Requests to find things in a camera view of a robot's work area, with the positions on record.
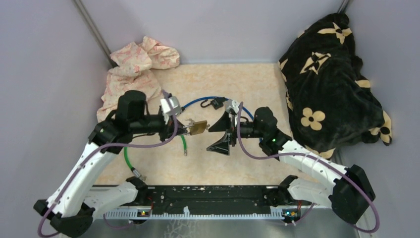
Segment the large brass padlock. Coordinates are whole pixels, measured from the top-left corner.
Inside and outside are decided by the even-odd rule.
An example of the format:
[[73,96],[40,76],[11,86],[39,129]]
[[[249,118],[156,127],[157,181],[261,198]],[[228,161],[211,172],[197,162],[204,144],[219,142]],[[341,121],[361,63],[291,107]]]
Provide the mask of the large brass padlock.
[[206,120],[190,120],[190,122],[184,126],[184,128],[187,129],[188,135],[202,134],[208,128],[208,122]]

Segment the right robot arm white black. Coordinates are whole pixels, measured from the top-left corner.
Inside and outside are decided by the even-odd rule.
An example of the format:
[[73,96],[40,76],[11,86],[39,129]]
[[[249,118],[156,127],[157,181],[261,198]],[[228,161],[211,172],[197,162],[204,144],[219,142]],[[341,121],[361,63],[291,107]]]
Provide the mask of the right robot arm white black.
[[316,155],[277,127],[269,107],[260,107],[253,121],[241,121],[237,110],[226,109],[209,132],[224,136],[207,148],[229,155],[230,147],[243,139],[259,138],[259,147],[269,157],[289,164],[316,179],[311,182],[297,176],[287,177],[280,185],[279,199],[284,204],[304,200],[332,209],[343,221],[356,224],[375,199],[365,171],[346,167]]

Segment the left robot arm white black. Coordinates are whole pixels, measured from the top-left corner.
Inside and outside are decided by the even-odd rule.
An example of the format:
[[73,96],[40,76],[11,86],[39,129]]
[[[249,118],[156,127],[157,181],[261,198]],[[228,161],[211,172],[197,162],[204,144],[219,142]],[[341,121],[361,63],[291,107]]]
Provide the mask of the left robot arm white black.
[[131,202],[136,205],[147,202],[148,187],[138,177],[94,197],[88,197],[88,193],[104,168],[123,148],[132,146],[134,135],[158,134],[159,145],[163,146],[184,132],[177,119],[182,112],[178,99],[167,92],[163,96],[156,115],[150,114],[146,95],[141,91],[129,90],[119,97],[117,108],[95,126],[79,160],[60,187],[49,198],[34,204],[42,217],[38,236],[44,237],[42,227],[49,221],[56,234],[77,238],[106,212]]

